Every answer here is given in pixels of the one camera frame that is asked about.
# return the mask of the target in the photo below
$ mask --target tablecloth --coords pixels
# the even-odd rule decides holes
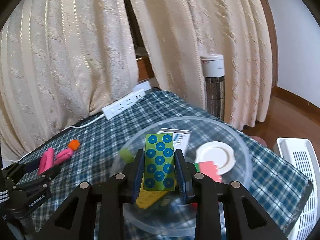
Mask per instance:
[[[200,116],[218,120],[173,93],[156,91],[147,94],[111,120],[102,118],[85,128],[71,129],[26,156],[21,163],[38,158],[49,147],[53,147],[57,154],[66,148],[71,139],[78,139],[81,142],[80,148],[71,159],[61,165],[61,173],[52,181],[50,187],[52,197],[32,213],[36,230],[40,230],[81,181],[86,180],[91,184],[106,181],[115,156],[130,137],[155,122],[177,116]],[[297,218],[297,206],[305,193],[308,178],[269,149],[235,130],[248,146],[252,156],[253,176],[249,192],[281,230],[285,231]],[[36,172],[26,174],[20,183],[35,179]],[[127,220],[125,237],[126,239],[176,239],[149,234]]]

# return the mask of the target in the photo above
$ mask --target green block with blue circles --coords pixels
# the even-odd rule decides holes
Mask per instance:
[[[172,133],[147,134],[144,160],[144,190],[175,190]]]

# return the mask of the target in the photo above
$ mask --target cylindrical heater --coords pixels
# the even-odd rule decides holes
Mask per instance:
[[[223,55],[200,56],[205,78],[207,111],[224,120],[224,61]]]

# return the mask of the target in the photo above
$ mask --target power outlet socket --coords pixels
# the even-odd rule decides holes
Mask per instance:
[[[105,117],[110,120],[112,117],[120,114],[124,110],[128,109],[130,106],[134,105],[140,98],[146,95],[143,89],[133,91],[126,95],[124,98],[112,103],[111,105],[102,108],[102,112]]]

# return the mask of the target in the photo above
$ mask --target silver bolt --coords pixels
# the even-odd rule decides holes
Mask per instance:
[[[116,179],[124,179],[125,175],[123,173],[118,173]]]
[[[80,188],[87,188],[87,187],[89,187],[89,183],[88,182],[81,182],[80,183]]]
[[[196,179],[203,179],[204,175],[202,173],[198,172],[198,173],[195,174],[195,178]]]
[[[239,188],[240,187],[240,183],[238,181],[233,181],[233,182],[231,182],[231,186],[235,187],[235,188]]]

